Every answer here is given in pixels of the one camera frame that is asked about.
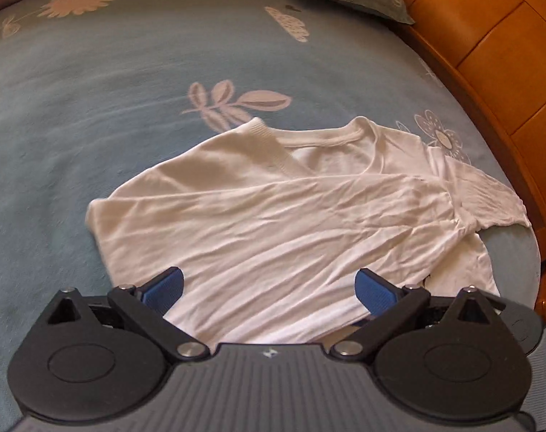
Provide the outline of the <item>blue floral bed sheet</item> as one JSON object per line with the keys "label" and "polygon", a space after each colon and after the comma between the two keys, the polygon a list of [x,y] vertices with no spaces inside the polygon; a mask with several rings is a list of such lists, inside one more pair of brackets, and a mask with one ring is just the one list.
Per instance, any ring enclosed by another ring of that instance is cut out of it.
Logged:
{"label": "blue floral bed sheet", "polygon": [[505,174],[433,71],[388,26],[319,0],[23,0],[0,11],[0,431],[20,410],[13,352],[64,287],[107,293],[90,201],[213,135],[191,85],[288,99],[264,122],[356,116],[419,133],[433,113],[478,169]]}

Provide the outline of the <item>orange wooden headboard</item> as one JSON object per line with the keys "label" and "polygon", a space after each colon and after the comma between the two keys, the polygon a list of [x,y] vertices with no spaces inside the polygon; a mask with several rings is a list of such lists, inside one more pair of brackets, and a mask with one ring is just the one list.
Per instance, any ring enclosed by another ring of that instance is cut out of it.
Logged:
{"label": "orange wooden headboard", "polygon": [[398,34],[472,119],[524,200],[542,260],[546,322],[546,0],[403,0]]}

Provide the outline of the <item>white printed sweatshirt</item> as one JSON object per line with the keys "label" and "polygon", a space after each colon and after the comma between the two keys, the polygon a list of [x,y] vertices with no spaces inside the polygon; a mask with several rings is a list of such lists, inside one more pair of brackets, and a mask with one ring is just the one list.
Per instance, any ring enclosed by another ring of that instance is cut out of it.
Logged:
{"label": "white printed sweatshirt", "polygon": [[166,319],[207,345],[299,343],[362,320],[363,268],[395,286],[495,293],[480,232],[528,225],[507,185],[364,117],[282,131],[253,119],[92,201],[115,285],[176,266]]}

